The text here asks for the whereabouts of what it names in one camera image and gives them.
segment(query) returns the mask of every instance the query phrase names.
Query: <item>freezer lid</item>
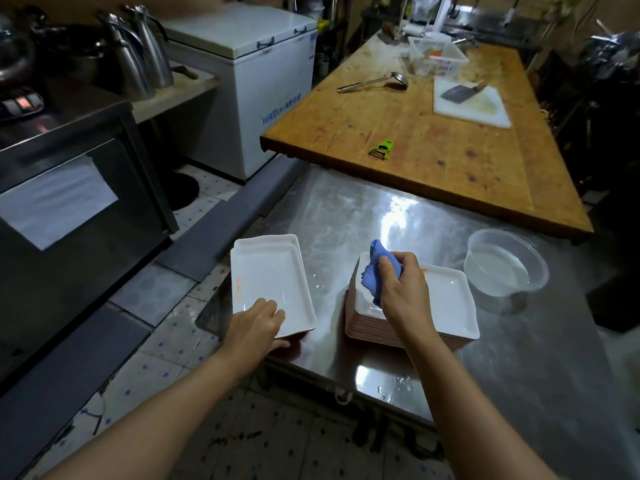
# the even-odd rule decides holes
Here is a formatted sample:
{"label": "freezer lid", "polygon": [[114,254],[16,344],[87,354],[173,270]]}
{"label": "freezer lid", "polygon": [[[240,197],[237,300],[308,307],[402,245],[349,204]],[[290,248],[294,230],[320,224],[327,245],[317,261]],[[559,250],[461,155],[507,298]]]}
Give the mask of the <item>freezer lid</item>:
{"label": "freezer lid", "polygon": [[317,20],[269,6],[226,3],[214,13],[161,20],[169,39],[238,59],[313,30]]}

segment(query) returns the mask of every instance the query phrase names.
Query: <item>stainless steel pitcher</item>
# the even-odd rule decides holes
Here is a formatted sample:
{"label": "stainless steel pitcher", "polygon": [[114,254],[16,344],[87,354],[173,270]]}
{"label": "stainless steel pitcher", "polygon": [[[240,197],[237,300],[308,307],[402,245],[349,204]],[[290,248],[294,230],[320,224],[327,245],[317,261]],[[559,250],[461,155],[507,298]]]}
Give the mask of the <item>stainless steel pitcher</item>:
{"label": "stainless steel pitcher", "polygon": [[122,94],[132,101],[145,101],[156,95],[145,72],[140,54],[142,41],[118,15],[98,11],[95,17],[111,31],[113,49],[122,70]]}
{"label": "stainless steel pitcher", "polygon": [[171,86],[173,84],[173,73],[171,72],[169,59],[164,53],[162,45],[158,43],[151,27],[149,27],[149,20],[158,26],[164,40],[169,41],[166,32],[164,31],[164,27],[156,18],[149,15],[145,6],[121,5],[120,8],[131,17],[134,29],[142,41],[142,46],[144,48],[143,62],[151,85],[156,89]]}

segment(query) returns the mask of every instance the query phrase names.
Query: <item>stainless steel table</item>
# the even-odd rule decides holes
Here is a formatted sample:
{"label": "stainless steel table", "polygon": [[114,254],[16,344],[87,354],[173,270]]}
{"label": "stainless steel table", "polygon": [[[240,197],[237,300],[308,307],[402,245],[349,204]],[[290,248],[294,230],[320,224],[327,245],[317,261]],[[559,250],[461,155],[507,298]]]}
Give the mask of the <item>stainless steel table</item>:
{"label": "stainless steel table", "polygon": [[507,299],[473,290],[481,336],[456,355],[556,473],[638,478],[637,436],[577,287],[566,241],[311,167],[265,222],[265,234],[297,234],[317,315],[317,328],[277,360],[433,424],[404,351],[345,336],[344,296],[359,254],[375,238],[388,249],[411,250],[420,262],[461,269],[468,236],[485,227],[533,243],[550,278],[539,292]]}

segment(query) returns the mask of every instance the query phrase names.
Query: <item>plastic basket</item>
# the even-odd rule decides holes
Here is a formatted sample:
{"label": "plastic basket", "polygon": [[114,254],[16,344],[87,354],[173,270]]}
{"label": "plastic basket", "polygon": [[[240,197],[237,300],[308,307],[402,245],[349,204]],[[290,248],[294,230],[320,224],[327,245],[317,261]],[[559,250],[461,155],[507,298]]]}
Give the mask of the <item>plastic basket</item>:
{"label": "plastic basket", "polygon": [[[469,59],[452,42],[434,38],[409,37],[409,60],[417,75],[439,75],[455,78]],[[441,55],[429,55],[441,51]]]}

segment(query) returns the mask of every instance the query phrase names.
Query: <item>metal ladle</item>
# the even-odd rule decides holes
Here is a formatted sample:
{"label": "metal ladle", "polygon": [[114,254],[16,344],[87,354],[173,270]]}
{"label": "metal ladle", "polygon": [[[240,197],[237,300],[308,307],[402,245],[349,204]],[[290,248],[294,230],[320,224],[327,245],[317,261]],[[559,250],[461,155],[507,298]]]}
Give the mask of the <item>metal ladle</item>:
{"label": "metal ladle", "polygon": [[386,75],[384,77],[380,77],[379,79],[366,80],[364,82],[355,82],[353,84],[349,84],[348,86],[343,86],[338,88],[339,93],[348,93],[350,91],[356,91],[359,88],[363,88],[364,86],[368,86],[369,84],[373,84],[374,82],[382,82],[383,80],[396,79],[400,84],[402,84],[403,89],[409,87],[409,80],[400,72],[391,72],[391,74]]}

